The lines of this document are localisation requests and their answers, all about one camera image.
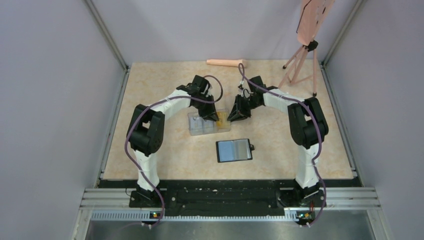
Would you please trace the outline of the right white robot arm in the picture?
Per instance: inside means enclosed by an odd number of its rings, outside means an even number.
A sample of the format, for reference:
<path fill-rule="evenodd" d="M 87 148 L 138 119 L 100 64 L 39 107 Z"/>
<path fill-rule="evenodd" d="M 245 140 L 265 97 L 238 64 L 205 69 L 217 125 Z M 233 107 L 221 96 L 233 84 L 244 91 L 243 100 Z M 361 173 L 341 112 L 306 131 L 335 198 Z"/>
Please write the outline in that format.
<path fill-rule="evenodd" d="M 230 122 L 251 117 L 251 111 L 260 106 L 271 107 L 287 114 L 290 135 L 298 145 L 298 165 L 295 175 L 293 200 L 307 206 L 320 189 L 317 162 L 329 127 L 320 102 L 316 97 L 301 99 L 281 91 L 276 86 L 266 86 L 256 76 L 248 80 L 249 96 L 236 95 L 227 118 Z"/>

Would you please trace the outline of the black card holder wallet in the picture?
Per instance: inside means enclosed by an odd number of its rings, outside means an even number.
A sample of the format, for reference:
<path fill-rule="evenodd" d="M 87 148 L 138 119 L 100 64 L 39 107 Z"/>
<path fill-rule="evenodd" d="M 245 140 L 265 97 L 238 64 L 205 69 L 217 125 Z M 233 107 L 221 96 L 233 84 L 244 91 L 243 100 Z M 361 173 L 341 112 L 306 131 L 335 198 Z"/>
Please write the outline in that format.
<path fill-rule="evenodd" d="M 252 160 L 255 150 L 248 138 L 217 141 L 215 147 L 218 163 Z"/>

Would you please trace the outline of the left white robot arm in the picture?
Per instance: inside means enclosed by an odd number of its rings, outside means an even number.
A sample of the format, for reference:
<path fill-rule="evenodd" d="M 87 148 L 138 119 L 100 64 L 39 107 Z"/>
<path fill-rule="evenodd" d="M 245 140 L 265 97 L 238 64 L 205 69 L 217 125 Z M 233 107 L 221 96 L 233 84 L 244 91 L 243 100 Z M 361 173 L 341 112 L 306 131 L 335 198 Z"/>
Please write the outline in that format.
<path fill-rule="evenodd" d="M 194 107 L 206 121 L 217 122 L 217 100 L 211 93 L 209 76 L 195 75 L 192 82 L 178 86 L 167 97 L 134 108 L 124 142 L 124 151 L 138 171 L 137 191 L 149 207 L 160 202 L 156 153 L 164 140 L 165 123 L 179 111 Z"/>

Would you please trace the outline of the clear plastic card box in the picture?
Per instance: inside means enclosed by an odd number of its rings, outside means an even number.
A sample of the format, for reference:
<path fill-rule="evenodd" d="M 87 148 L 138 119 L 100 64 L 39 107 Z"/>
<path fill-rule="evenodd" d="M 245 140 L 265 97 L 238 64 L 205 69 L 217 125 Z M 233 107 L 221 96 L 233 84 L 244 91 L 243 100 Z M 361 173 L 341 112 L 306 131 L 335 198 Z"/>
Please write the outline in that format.
<path fill-rule="evenodd" d="M 218 121 L 213 121 L 203 119 L 196 112 L 188 113 L 188 131 L 190 135 L 200 136 L 229 132 L 231 130 L 231 122 L 227 121 L 229 110 L 226 108 L 219 109 L 217 115 Z"/>

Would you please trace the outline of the gold credit card stack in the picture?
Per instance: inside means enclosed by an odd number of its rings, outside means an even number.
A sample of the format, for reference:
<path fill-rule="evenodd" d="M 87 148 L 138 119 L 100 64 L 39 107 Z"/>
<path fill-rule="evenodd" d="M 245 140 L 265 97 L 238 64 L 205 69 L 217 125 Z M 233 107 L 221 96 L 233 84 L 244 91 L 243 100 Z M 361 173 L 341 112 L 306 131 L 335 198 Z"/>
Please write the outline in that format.
<path fill-rule="evenodd" d="M 227 111 L 217 112 L 218 120 L 215 122 L 218 130 L 229 130 L 231 128 L 231 122 L 228 121 L 229 113 Z"/>

